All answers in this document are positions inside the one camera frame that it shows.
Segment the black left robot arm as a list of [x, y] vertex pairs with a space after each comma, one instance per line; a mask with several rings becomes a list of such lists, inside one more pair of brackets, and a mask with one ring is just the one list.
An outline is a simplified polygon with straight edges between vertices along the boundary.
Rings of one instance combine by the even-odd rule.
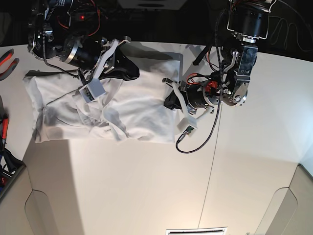
[[171, 92], [163, 105], [182, 110], [186, 106], [190, 114], [200, 108], [217, 106], [220, 102], [228, 106], [242, 105], [247, 97], [252, 69], [257, 60], [258, 39], [268, 35], [269, 14], [273, 0], [232, 0], [229, 10], [224, 10], [217, 19], [228, 16], [227, 30], [232, 38], [217, 49], [220, 64], [210, 75], [192, 73], [178, 83], [180, 101]]

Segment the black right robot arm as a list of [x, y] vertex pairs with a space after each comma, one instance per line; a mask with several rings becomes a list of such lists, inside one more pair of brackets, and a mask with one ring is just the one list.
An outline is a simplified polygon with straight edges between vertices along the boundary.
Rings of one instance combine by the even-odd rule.
[[28, 51], [52, 68], [85, 85], [93, 78], [131, 81], [139, 68], [121, 51], [130, 42], [117, 38], [117, 47], [102, 66], [100, 58], [113, 47], [114, 39], [104, 35], [108, 12], [95, 0], [33, 0], [28, 22]]

